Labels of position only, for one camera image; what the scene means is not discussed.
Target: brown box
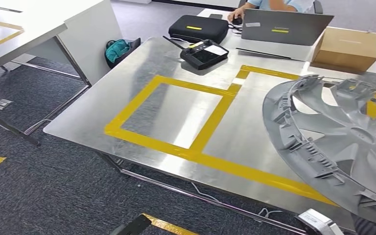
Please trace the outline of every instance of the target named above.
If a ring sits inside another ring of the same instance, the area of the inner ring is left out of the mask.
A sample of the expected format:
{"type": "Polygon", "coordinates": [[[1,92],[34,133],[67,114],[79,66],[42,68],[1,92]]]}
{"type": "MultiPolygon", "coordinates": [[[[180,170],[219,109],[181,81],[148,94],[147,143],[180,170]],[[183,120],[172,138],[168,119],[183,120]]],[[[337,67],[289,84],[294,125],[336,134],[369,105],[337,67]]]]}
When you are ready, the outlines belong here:
{"type": "Polygon", "coordinates": [[[376,61],[376,33],[327,27],[313,54],[312,65],[366,71],[376,61]]]}

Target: teal bag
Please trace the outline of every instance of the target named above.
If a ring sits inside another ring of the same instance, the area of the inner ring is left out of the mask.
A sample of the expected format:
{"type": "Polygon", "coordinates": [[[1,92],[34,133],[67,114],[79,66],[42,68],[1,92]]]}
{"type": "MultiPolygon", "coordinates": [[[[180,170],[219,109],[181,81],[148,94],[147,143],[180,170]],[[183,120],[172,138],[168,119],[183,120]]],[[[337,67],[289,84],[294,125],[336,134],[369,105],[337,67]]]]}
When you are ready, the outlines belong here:
{"type": "Polygon", "coordinates": [[[122,60],[124,60],[132,51],[141,45],[141,38],[137,38],[133,42],[126,42],[123,39],[117,41],[108,41],[104,57],[107,65],[112,69],[122,60]]]}
{"type": "Polygon", "coordinates": [[[123,39],[117,41],[109,41],[106,45],[106,59],[110,63],[114,63],[116,59],[130,50],[130,45],[123,39]]]}

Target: metal table frame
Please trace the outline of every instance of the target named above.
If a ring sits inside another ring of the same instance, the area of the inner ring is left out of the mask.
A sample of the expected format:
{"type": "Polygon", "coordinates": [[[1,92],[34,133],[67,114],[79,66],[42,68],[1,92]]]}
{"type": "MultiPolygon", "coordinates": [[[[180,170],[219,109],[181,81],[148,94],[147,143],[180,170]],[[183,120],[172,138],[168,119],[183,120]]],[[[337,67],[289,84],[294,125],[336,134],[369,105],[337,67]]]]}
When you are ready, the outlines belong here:
{"type": "Polygon", "coordinates": [[[103,153],[100,153],[100,152],[96,152],[97,155],[99,157],[101,157],[108,165],[110,165],[111,167],[113,167],[115,170],[117,170],[119,173],[121,174],[125,174],[125,175],[128,175],[128,176],[131,176],[131,177],[134,177],[134,178],[137,178],[139,180],[143,180],[145,182],[148,182],[148,183],[151,183],[153,185],[156,185],[156,186],[160,186],[162,188],[165,188],[167,190],[171,190],[173,192],[177,192],[177,193],[180,193],[180,194],[183,194],[185,196],[188,196],[188,197],[192,197],[192,198],[196,198],[196,199],[199,199],[203,202],[206,202],[206,203],[209,203],[209,204],[212,204],[212,205],[215,205],[215,206],[218,206],[218,207],[222,207],[222,208],[225,208],[225,209],[229,209],[231,211],[234,211],[236,213],[239,213],[239,214],[242,214],[242,215],[245,215],[249,218],[252,218],[254,220],[257,220],[259,222],[264,222],[264,223],[267,223],[267,224],[270,224],[270,225],[273,225],[273,226],[276,226],[278,228],[281,228],[281,229],[284,229],[284,230],[287,230],[287,231],[290,231],[290,232],[293,232],[295,234],[300,234],[300,235],[308,235],[308,233],[306,233],[305,230],[303,229],[299,229],[299,228],[296,228],[296,227],[293,227],[291,225],[288,225],[288,224],[284,224],[282,222],[279,222],[277,220],[274,220],[274,219],[270,219],[270,218],[266,218],[264,216],[261,216],[261,215],[258,215],[258,214],[255,214],[255,213],[252,213],[250,211],[246,211],[246,210],[243,210],[241,208],[238,208],[238,207],[235,207],[235,206],[232,206],[230,204],[226,204],[226,203],[223,203],[223,202],[220,202],[220,201],[215,201],[215,200],[211,200],[207,197],[204,197],[202,195],[198,195],[198,194],[194,194],[194,193],[191,193],[191,192],[188,192],[186,190],[183,190],[183,189],[180,189],[178,187],[175,187],[175,186],[172,186],[172,185],[169,185],[169,184],[166,184],[166,183],[163,183],[161,181],[158,181],[158,180],[154,180],[154,179],[151,179],[149,177],[146,177],[146,176],[143,176],[143,175],[140,175],[140,174],[137,174],[137,173],[134,173],[132,171],[129,171],[127,169],[124,169],[123,167],[121,167],[122,163],[124,163],[124,160],[120,159],[120,160],[117,160],[115,161],[112,157],[110,157],[109,155],[107,154],[103,154],[103,153]]]}
{"type": "MultiPolygon", "coordinates": [[[[52,110],[43,119],[49,119],[49,118],[53,117],[56,113],[58,113],[60,110],[62,110],[68,104],[70,104],[74,99],[76,99],[78,96],[80,96],[85,90],[87,90],[87,88],[89,88],[89,87],[92,86],[90,84],[90,82],[87,80],[87,78],[84,75],[84,73],[81,71],[80,67],[77,65],[77,63],[73,59],[73,57],[66,50],[65,46],[63,45],[63,43],[59,40],[58,36],[55,36],[54,40],[56,41],[57,45],[59,46],[59,48],[61,49],[61,51],[65,55],[65,57],[71,63],[71,65],[73,66],[73,68],[77,71],[77,73],[79,74],[79,76],[76,76],[76,75],[73,75],[73,74],[69,74],[69,73],[65,73],[65,72],[61,72],[61,71],[57,71],[57,70],[48,69],[48,68],[37,66],[37,65],[33,65],[33,64],[30,64],[30,63],[22,63],[22,62],[18,62],[18,61],[15,61],[15,60],[11,61],[13,63],[19,64],[19,65],[23,65],[23,66],[28,66],[30,68],[38,69],[38,70],[41,70],[41,71],[51,72],[51,73],[54,73],[54,74],[57,74],[57,75],[61,75],[61,76],[64,76],[64,77],[69,77],[69,78],[72,78],[72,79],[81,80],[85,84],[85,86],[82,89],[80,89],[73,96],[71,96],[68,100],[66,100],[65,102],[63,102],[62,104],[60,104],[58,107],[56,107],[54,110],[52,110]]],[[[3,126],[4,128],[6,128],[8,131],[14,133],[15,135],[23,138],[24,140],[30,142],[33,145],[39,145],[40,143],[39,143],[38,140],[34,139],[30,135],[35,130],[37,130],[40,126],[42,126],[43,124],[44,124],[44,122],[41,122],[41,123],[35,125],[33,128],[30,128],[30,129],[27,129],[25,131],[22,131],[22,130],[19,130],[18,128],[12,126],[11,124],[5,122],[4,120],[2,120],[0,118],[0,125],[1,126],[3,126]]]]}

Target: controller screen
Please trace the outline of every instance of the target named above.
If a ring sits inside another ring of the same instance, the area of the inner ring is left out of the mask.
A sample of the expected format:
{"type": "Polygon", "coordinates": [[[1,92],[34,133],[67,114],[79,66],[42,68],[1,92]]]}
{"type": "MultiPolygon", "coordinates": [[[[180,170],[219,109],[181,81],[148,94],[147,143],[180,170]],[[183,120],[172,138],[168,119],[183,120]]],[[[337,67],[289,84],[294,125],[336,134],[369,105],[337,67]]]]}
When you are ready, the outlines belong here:
{"type": "Polygon", "coordinates": [[[205,63],[207,61],[210,61],[210,60],[218,57],[217,54],[214,54],[214,53],[209,52],[207,50],[201,50],[199,52],[196,52],[196,53],[193,54],[193,56],[196,59],[198,59],[199,61],[201,61],[202,63],[205,63]]]}

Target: laptop lid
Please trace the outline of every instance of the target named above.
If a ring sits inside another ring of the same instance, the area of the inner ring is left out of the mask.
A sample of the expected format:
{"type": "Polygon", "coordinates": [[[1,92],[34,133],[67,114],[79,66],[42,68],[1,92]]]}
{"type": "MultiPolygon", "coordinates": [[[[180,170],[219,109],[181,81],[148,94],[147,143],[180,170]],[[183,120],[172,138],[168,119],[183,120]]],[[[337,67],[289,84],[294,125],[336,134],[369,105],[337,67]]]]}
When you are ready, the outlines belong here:
{"type": "Polygon", "coordinates": [[[333,16],[246,9],[242,39],[312,46],[333,16]]]}

